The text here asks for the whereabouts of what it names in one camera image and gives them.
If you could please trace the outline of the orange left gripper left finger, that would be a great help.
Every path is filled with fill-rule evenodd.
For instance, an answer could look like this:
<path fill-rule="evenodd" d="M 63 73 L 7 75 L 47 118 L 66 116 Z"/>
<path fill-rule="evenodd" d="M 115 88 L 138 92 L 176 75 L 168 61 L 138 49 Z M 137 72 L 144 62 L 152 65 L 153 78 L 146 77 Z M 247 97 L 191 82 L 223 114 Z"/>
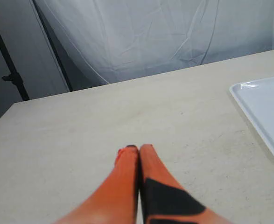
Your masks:
<path fill-rule="evenodd" d="M 134 145 L 118 151 L 114 168 L 81 205 L 57 224 L 134 224 L 138 204 L 139 150 Z"/>

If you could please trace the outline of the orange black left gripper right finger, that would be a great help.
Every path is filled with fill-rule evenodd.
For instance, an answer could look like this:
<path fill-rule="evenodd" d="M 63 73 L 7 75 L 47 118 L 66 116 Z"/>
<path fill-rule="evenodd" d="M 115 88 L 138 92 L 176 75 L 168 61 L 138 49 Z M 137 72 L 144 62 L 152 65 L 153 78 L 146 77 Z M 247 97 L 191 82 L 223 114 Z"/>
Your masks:
<path fill-rule="evenodd" d="M 141 203 L 145 224 L 230 224 L 190 195 L 167 170 L 154 147 L 140 148 Z"/>

